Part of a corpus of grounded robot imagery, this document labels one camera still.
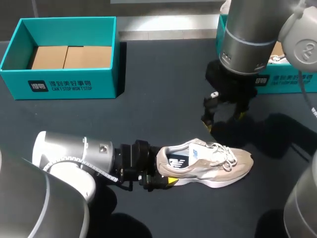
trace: box logo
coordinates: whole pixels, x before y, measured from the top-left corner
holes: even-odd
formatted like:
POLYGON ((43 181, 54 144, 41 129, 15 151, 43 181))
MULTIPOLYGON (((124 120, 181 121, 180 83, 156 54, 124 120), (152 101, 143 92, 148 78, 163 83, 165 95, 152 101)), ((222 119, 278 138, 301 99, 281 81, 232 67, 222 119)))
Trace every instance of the box logo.
POLYGON ((49 89, 47 88, 45 81, 43 80, 30 80, 28 81, 29 85, 33 92, 48 92, 49 89))
POLYGON ((266 86, 269 80, 269 75, 259 75, 256 78, 256 86, 266 86))

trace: shoe tongue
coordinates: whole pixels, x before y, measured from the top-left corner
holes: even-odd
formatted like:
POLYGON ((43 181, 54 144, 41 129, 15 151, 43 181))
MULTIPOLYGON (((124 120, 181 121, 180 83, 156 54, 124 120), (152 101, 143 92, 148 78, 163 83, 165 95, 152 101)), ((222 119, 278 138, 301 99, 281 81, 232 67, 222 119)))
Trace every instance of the shoe tongue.
POLYGON ((205 160, 212 160, 214 157, 214 151, 213 148, 208 148, 203 145, 198 145, 191 143, 189 144, 189 165, 192 165, 197 160, 205 159, 205 160))

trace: shoe logo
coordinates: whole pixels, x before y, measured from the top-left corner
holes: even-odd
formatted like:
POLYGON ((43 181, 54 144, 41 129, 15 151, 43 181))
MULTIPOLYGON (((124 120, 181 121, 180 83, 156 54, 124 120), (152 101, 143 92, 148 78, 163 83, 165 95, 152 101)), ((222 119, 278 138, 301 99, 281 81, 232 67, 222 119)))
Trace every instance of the shoe logo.
POLYGON ((173 168, 180 168, 182 167, 183 163, 185 162, 185 160, 178 160, 178 159, 169 159, 169 164, 173 167, 173 168))
POLYGON ((196 159, 198 158, 198 152, 197 150, 193 150, 193 157, 196 159))

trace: shoe sole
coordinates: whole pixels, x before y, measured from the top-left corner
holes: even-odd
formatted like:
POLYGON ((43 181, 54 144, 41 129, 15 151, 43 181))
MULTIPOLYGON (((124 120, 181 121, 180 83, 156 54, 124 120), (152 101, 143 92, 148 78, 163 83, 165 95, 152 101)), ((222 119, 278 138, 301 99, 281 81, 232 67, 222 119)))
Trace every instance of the shoe sole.
POLYGON ((182 186, 182 185, 186 185, 186 184, 191 183, 191 182, 199 182, 199 183, 207 185, 208 187, 211 187, 211 188, 225 187, 225 186, 228 186, 228 185, 242 179, 248 173, 249 173, 249 171, 247 173, 241 175, 240 177, 233 179, 233 180, 223 181, 223 182, 210 181, 208 179, 198 179, 198 178, 179 178, 177 183, 174 184, 173 186, 182 186))

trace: beige sneaker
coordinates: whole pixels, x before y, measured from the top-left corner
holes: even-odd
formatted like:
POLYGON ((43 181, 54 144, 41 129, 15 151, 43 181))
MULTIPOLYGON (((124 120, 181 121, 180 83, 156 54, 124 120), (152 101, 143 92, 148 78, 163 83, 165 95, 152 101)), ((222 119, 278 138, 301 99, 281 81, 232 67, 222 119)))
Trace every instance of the beige sneaker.
POLYGON ((252 165, 247 151, 199 139, 163 147, 157 154, 158 172, 177 178, 174 185, 200 182, 213 188, 224 187, 247 175, 252 165))

